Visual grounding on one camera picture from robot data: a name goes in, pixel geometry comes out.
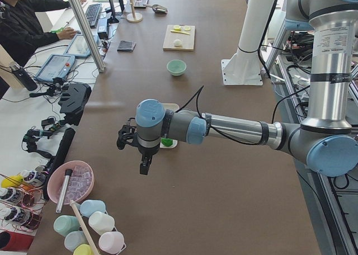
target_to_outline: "warning label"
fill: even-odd
[[[352,54],[353,32],[354,29],[352,27],[334,27],[315,32],[313,56],[322,54]]]

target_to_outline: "yellow knife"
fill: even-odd
[[[190,33],[189,33],[189,32],[185,32],[185,31],[170,30],[170,32],[175,32],[175,33],[181,33],[181,34],[190,35]]]

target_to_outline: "keyboard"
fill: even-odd
[[[100,3],[90,4],[87,7],[86,13],[84,14],[86,15],[90,27],[97,26],[98,15],[101,12],[101,8],[102,8],[102,4]]]

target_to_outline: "tabletop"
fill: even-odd
[[[117,149],[117,132],[147,98],[181,106],[204,85],[200,111],[266,122],[276,103],[267,79],[263,86],[222,82],[220,62],[236,52],[245,0],[150,2],[168,14],[147,8],[143,21],[119,24],[66,158],[92,167],[88,198],[103,200],[115,218],[122,254],[320,254],[291,156],[205,138],[160,150],[144,176],[138,150]],[[166,27],[175,24],[195,26],[194,51],[163,51]],[[134,51],[117,52],[120,40],[135,41]],[[186,62],[184,75],[166,71],[172,59]],[[63,214],[73,215],[69,206]],[[70,254],[52,229],[56,218],[49,202],[28,255]]]

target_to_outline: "man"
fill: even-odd
[[[35,12],[65,9],[69,2],[63,0],[0,0],[5,3],[10,16],[0,20],[0,44],[12,59],[24,66],[38,47],[58,40],[72,39],[76,31],[70,27],[59,33],[44,32]]]

